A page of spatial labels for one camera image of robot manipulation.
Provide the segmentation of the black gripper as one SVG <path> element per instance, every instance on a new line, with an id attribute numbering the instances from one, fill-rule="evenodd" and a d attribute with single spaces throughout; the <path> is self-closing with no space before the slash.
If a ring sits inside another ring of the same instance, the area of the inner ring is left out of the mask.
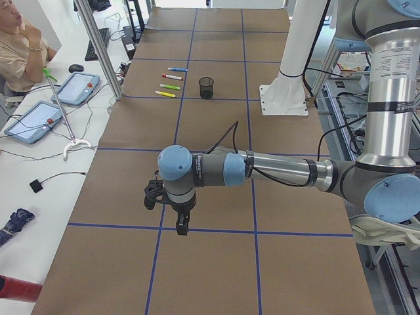
<path id="1" fill-rule="evenodd" d="M 189 212 L 196 205 L 196 197 L 193 196 L 190 200 L 186 202 L 182 202 L 182 203 L 178 203 L 173 200 L 170 200 L 170 205 L 174 211 L 179 213 L 177 217 L 177 222 L 176 222 L 177 234 L 180 236 L 187 235 L 188 227 L 189 227 L 189 220 L 190 220 Z"/>

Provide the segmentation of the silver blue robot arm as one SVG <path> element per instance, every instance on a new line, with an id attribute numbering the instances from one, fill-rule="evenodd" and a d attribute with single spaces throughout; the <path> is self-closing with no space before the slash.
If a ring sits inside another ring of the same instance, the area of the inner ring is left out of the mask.
<path id="1" fill-rule="evenodd" d="M 177 232 L 185 235 L 196 188 L 264 179 L 315 186 L 385 222 L 404 222 L 418 214 L 419 179 L 408 153 L 416 110 L 419 2 L 339 1 L 336 38 L 363 41 L 371 49 L 364 150 L 355 162 L 277 157 L 218 144 L 192 154 L 172 145 L 158 156 L 155 179 L 144 190 L 145 207 L 170 205 L 177 212 Z"/>

